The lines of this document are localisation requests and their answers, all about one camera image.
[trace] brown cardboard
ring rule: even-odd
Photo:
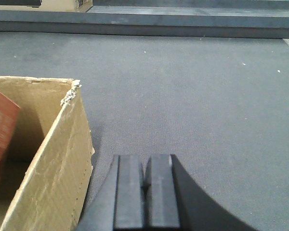
[[[0,186],[0,231],[71,231],[76,226],[93,153],[78,84],[0,77],[0,91],[21,107]]]
[[[42,0],[41,6],[0,6],[0,10],[11,11],[57,11],[86,12],[93,6],[92,0]]]

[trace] gray floor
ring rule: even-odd
[[[171,153],[242,220],[289,231],[283,40],[0,33],[0,75],[82,80],[96,148],[87,203],[112,155]]]

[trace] open cardboard box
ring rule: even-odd
[[[0,91],[21,108],[0,183],[0,231],[77,225],[94,152],[79,86],[72,79],[0,77]]]

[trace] gray carpet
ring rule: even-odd
[[[96,155],[177,154],[218,203],[289,231],[289,47],[283,40],[0,33],[0,75],[72,77]]]

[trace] torn cardboard edge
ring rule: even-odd
[[[61,108],[60,112],[58,113],[58,115],[56,116],[56,119],[54,120],[51,128],[49,129],[47,135],[45,136],[38,151],[36,152],[35,156],[33,157],[32,161],[29,165],[29,168],[26,171],[25,177],[24,177],[19,189],[16,191],[16,194],[15,194],[12,202],[10,203],[10,206],[6,212],[6,215],[5,215],[5,218],[2,222],[0,230],[1,231],[11,230],[10,229],[11,227],[22,227],[22,225],[20,225],[20,224],[15,224],[15,221],[18,220],[19,213],[22,214],[26,211],[26,209],[24,208],[23,201],[28,200],[28,198],[26,198],[28,195],[27,191],[30,191],[30,190],[32,191],[32,187],[30,188],[29,184],[32,184],[32,182],[31,182],[32,179],[37,178],[37,174],[38,174],[37,168],[39,166],[45,164],[45,163],[43,163],[43,161],[45,161],[44,160],[45,155],[49,156],[51,154],[51,149],[49,149],[49,144],[51,143],[52,146],[54,147],[54,144],[55,144],[54,140],[60,139],[60,136],[59,136],[60,135],[60,129],[61,129],[60,126],[62,126],[62,124],[64,126],[66,126],[66,124],[68,124],[68,122],[71,123],[71,126],[72,126],[71,129],[72,129],[72,131],[74,131],[74,133],[75,133],[75,131],[78,131],[77,130],[78,129],[77,124],[79,124],[81,126],[79,128],[81,130],[80,132],[82,134],[85,134],[86,137],[84,137],[84,141],[80,140],[80,138],[82,138],[82,137],[77,138],[78,141],[83,142],[83,143],[79,143],[79,145],[84,145],[84,144],[88,145],[87,148],[86,147],[80,148],[82,151],[88,150],[87,154],[84,153],[84,156],[79,156],[81,160],[78,160],[77,154],[75,154],[75,153],[69,153],[70,156],[67,156],[67,158],[69,158],[67,161],[70,161],[68,163],[68,165],[73,164],[73,162],[71,160],[82,161],[83,164],[81,164],[77,167],[78,168],[77,171],[82,169],[83,174],[81,174],[82,177],[80,178],[79,176],[75,177],[73,175],[73,173],[69,173],[68,171],[64,172],[64,174],[72,174],[71,176],[75,177],[75,180],[76,180],[75,183],[79,186],[77,188],[77,190],[74,191],[74,196],[76,196],[77,198],[74,201],[73,206],[70,205],[71,207],[70,207],[69,212],[72,214],[72,217],[69,217],[69,218],[64,217],[64,218],[62,218],[62,220],[65,220],[65,222],[57,221],[57,224],[53,224],[53,227],[56,227],[56,230],[72,230],[76,226],[78,219],[80,217],[81,208],[83,206],[87,186],[89,184],[90,176],[92,173],[91,155],[94,153],[94,149],[92,147],[92,139],[91,139],[91,135],[90,135],[90,129],[88,126],[88,120],[87,120],[86,114],[84,112],[82,99],[81,99],[81,95],[79,92],[79,88],[81,87],[80,82],[79,82],[79,80],[60,79],[60,78],[32,78],[32,77],[1,77],[1,78],[2,79],[13,78],[16,81],[25,81],[27,83],[32,83],[32,84],[42,83],[44,81],[70,83],[71,89],[67,92],[66,96],[62,99],[62,102],[63,102],[62,108]],[[51,195],[40,194],[40,196],[50,197]],[[69,195],[67,196],[67,198],[63,198],[63,199],[60,198],[60,200],[71,203],[72,202],[71,200],[75,199],[75,198],[68,198],[68,197],[69,197]],[[64,209],[60,208],[60,207],[57,209],[58,209],[58,211],[61,211],[61,212],[64,211]],[[41,230],[43,230],[43,227],[42,227],[43,226],[43,220],[39,220],[38,222],[40,224],[37,225],[35,223],[38,223],[38,222],[33,221],[33,220],[30,221],[30,219],[28,219],[26,226],[22,227],[22,230],[31,230],[30,227],[32,224],[30,224],[30,223],[32,223],[32,222],[35,225],[35,227],[40,225],[39,228]]]

